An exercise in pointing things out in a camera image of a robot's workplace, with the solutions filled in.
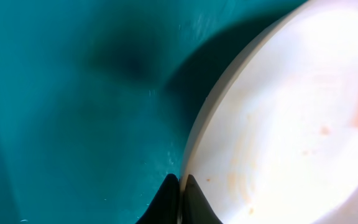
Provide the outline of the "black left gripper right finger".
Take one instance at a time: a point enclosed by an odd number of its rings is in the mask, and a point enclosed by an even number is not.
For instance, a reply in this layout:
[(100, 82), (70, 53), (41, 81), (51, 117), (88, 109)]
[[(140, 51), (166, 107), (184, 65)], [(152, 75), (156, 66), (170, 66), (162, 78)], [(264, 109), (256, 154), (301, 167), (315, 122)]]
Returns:
[(182, 224), (223, 224), (192, 175), (189, 175), (186, 181), (181, 213)]

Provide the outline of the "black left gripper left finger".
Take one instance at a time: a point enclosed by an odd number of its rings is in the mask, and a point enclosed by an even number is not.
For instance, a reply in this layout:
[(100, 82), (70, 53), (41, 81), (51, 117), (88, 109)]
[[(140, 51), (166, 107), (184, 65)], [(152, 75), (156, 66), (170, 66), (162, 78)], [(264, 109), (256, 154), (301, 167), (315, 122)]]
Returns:
[(168, 174), (136, 224), (177, 224), (179, 196), (178, 178)]

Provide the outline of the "white plate with ketchup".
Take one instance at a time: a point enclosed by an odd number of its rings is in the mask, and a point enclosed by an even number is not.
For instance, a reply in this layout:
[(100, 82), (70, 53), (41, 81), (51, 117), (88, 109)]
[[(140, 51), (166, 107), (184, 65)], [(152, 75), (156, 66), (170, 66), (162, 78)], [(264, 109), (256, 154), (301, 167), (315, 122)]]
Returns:
[(358, 223), (358, 1), (307, 1), (206, 97), (186, 144), (222, 223)]

